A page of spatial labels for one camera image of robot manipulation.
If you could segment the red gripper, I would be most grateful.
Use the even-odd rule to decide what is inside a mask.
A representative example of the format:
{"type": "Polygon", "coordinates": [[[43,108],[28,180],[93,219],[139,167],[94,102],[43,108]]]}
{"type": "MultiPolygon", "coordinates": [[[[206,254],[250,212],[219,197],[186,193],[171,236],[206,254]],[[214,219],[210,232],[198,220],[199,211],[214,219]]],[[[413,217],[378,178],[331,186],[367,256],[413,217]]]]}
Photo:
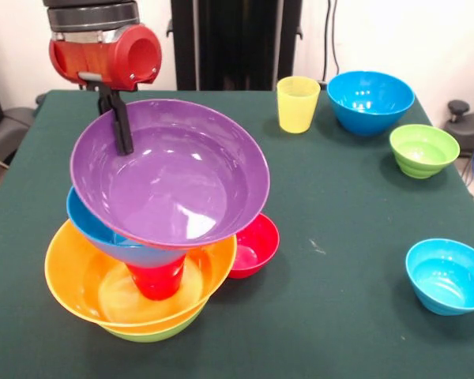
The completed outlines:
{"type": "Polygon", "coordinates": [[[51,37],[49,55],[55,70],[68,81],[105,84],[99,94],[99,113],[113,114],[119,155],[133,153],[127,107],[117,90],[134,91],[138,84],[151,84],[157,78],[162,51],[156,34],[143,24],[108,31],[58,32],[51,37]]]}

